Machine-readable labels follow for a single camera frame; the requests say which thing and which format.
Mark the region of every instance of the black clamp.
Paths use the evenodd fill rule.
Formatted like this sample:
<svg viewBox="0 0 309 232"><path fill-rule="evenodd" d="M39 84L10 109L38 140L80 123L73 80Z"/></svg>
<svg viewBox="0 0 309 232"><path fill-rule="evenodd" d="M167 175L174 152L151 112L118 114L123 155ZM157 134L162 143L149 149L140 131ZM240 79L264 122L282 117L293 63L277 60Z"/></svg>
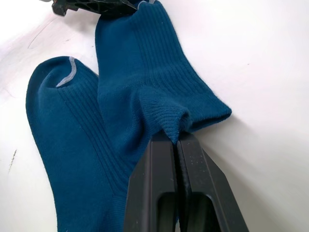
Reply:
<svg viewBox="0 0 309 232"><path fill-rule="evenodd" d="M183 133L150 140L129 182L124 232L248 232L224 173Z"/></svg>
<svg viewBox="0 0 309 232"><path fill-rule="evenodd" d="M81 8L101 14L105 19L114 19L132 15L137 10L128 0L53 0L53 2L53 11L60 16L65 16L68 9L77 11Z"/></svg>

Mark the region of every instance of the white table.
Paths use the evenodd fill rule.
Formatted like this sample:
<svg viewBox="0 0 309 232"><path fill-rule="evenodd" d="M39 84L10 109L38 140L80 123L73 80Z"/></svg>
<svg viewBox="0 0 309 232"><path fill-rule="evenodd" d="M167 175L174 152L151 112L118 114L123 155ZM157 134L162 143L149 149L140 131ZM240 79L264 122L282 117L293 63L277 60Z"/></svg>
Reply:
<svg viewBox="0 0 309 232"><path fill-rule="evenodd" d="M249 230L307 232L309 2L162 3L192 66L233 110L196 135L226 174ZM98 15L79 10L58 17L50 5L1 3L1 232L56 231L51 187L25 111L33 70L49 58L73 56L98 72Z"/></svg>

